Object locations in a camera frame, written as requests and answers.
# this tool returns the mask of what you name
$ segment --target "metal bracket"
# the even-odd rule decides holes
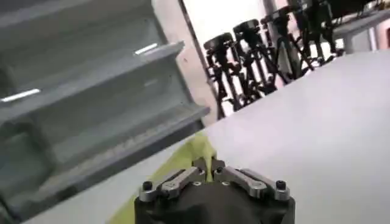
[[[229,181],[238,184],[254,198],[262,198],[267,190],[267,185],[262,181],[254,180],[232,167],[225,167],[221,172],[217,170],[214,177],[216,181]]]
[[[140,187],[139,190],[139,199],[143,202],[151,202],[154,201],[158,195],[160,195],[160,186],[172,179],[172,177],[178,175],[181,172],[181,170],[175,170],[167,174],[165,177],[160,179],[156,183],[152,183],[151,189],[144,189],[144,186]]]
[[[176,198],[180,195],[180,191],[190,182],[204,181],[204,170],[199,170],[198,167],[191,167],[171,181],[162,184],[161,191],[168,196],[168,199]]]
[[[278,201],[287,201],[289,200],[290,198],[290,189],[286,186],[285,182],[282,181],[284,183],[284,186],[282,187],[278,187],[277,186],[277,182],[278,181],[272,181],[256,172],[254,172],[253,170],[250,170],[250,169],[242,169],[240,170],[243,174],[255,179],[255,180],[258,180],[258,181],[262,181],[264,183],[266,183],[268,186],[270,186],[272,188],[272,191],[274,192],[274,198],[275,200],[278,200]]]

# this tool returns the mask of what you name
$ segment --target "black tripod stand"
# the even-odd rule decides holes
[[[268,95],[275,90],[275,76],[279,75],[283,80],[284,84],[289,83],[289,79],[281,71],[279,71],[277,64],[272,59],[274,56],[274,51],[268,49],[263,43],[263,39],[260,34],[259,22],[257,19],[252,19],[246,22],[241,23],[240,25],[234,27],[234,33],[236,36],[236,50],[242,61],[243,66],[247,71],[247,85],[250,86],[250,89],[255,91],[261,91],[265,95]],[[244,40],[249,50],[244,52],[241,45],[241,41]],[[264,60],[267,70],[272,77],[266,78],[264,69],[261,65],[261,60]],[[254,70],[252,68],[253,62],[256,64],[260,75],[260,82],[256,81]]]
[[[224,86],[222,76],[225,74],[230,92],[232,93],[232,99],[227,99],[232,105],[233,110],[237,111],[241,109],[241,103],[237,91],[233,83],[233,76],[238,76],[242,80],[243,74],[239,71],[241,66],[239,63],[233,64],[227,59],[227,52],[231,50],[233,58],[236,60],[237,55],[233,47],[234,41],[230,33],[224,33],[217,36],[204,44],[204,48],[207,50],[207,63],[208,68],[211,69],[210,78],[217,83],[217,104],[218,104],[218,119],[225,117],[222,103],[224,98],[227,97],[227,91]]]
[[[311,56],[310,42],[314,41],[317,49],[317,58],[314,58],[314,60],[320,66],[332,61],[335,57],[332,55],[325,59],[321,47],[321,37],[328,42],[332,54],[336,56],[342,55],[342,50],[337,50],[333,39],[334,25],[331,21],[332,13],[326,0],[311,0],[311,2],[303,4],[302,10],[294,13],[294,16],[301,33],[303,51],[308,56]]]
[[[277,40],[275,62],[276,63],[278,62],[279,53],[283,45],[286,50],[289,65],[291,67],[292,79],[298,79],[301,76],[305,75],[305,72],[302,70],[301,64],[299,62],[297,63],[294,60],[293,49],[295,49],[300,54],[301,59],[307,63],[308,68],[314,71],[314,68],[310,63],[308,56],[304,51],[300,49],[293,35],[288,31],[288,21],[289,21],[288,14],[292,12],[296,12],[298,10],[300,10],[299,7],[288,5],[286,7],[283,7],[275,11],[273,14],[266,16],[260,21],[262,24],[272,23],[273,25],[275,25],[277,32],[280,35],[280,37]]]

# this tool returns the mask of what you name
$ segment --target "white table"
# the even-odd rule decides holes
[[[204,130],[230,166],[286,180],[297,224],[388,223],[390,51],[348,55]],[[180,142],[27,224],[104,223]]]
[[[334,31],[333,37],[335,39],[342,38],[344,40],[344,49],[346,50],[346,53],[352,54],[355,52],[353,38],[356,35],[376,26],[377,24],[389,18],[390,9],[374,11],[365,18],[361,18],[356,21],[347,21],[345,24],[337,27]]]

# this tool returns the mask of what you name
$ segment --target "black screw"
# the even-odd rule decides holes
[[[150,191],[153,188],[153,183],[151,181],[145,181],[142,184],[142,190],[144,191]]]
[[[282,180],[276,181],[276,188],[277,188],[278,190],[284,191],[284,190],[286,189],[286,186],[287,186],[286,182],[284,182],[284,181],[282,181]]]

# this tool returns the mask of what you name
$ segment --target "yellow cloth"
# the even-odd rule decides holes
[[[164,163],[150,178],[157,181],[170,173],[172,170],[187,169],[191,167],[194,160],[204,158],[207,166],[207,181],[212,181],[210,167],[211,159],[216,156],[215,149],[211,146],[206,136],[196,135],[186,142]],[[109,224],[134,224],[134,199],[136,195],[127,202],[109,221]]]

